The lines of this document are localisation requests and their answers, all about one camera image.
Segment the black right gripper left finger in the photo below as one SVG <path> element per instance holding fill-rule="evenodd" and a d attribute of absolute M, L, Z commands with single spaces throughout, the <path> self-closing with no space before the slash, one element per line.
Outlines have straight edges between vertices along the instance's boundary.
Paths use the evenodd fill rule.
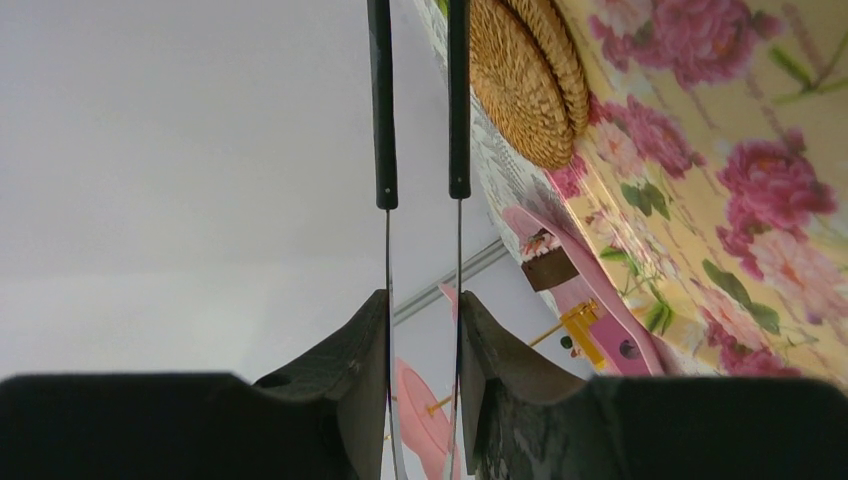
<path fill-rule="evenodd" d="M 1 384 L 5 479 L 376 479 L 388 294 L 283 367 L 19 375 Z"/>

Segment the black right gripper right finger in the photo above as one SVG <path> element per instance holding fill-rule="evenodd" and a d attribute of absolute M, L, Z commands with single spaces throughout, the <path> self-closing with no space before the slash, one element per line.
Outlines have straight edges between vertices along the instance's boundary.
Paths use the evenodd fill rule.
<path fill-rule="evenodd" d="M 843 479 L 847 399 L 805 378 L 578 378 L 458 297 L 478 479 Z"/>

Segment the floral rectangular serving tray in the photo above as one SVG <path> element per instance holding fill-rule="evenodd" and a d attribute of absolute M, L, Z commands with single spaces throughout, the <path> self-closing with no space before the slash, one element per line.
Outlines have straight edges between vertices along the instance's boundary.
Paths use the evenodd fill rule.
<path fill-rule="evenodd" d="M 847 5 L 563 1 L 593 112 L 569 198 L 670 367 L 847 382 Z"/>

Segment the black metal tongs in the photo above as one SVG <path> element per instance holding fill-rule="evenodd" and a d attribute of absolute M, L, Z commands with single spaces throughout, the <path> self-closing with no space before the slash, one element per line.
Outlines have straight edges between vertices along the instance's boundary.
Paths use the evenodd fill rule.
<path fill-rule="evenodd" d="M 463 201 L 471 196 L 470 174 L 470 3 L 449 1 L 447 15 L 449 195 L 457 205 L 454 291 L 463 286 Z M 387 407 L 394 474 L 408 477 L 395 368 L 394 292 L 391 212 L 398 207 L 398 167 L 395 131 L 391 8 L 388 1 L 367 3 L 370 35 L 372 117 L 375 153 L 376 205 L 385 213 L 385 290 L 387 292 Z"/>

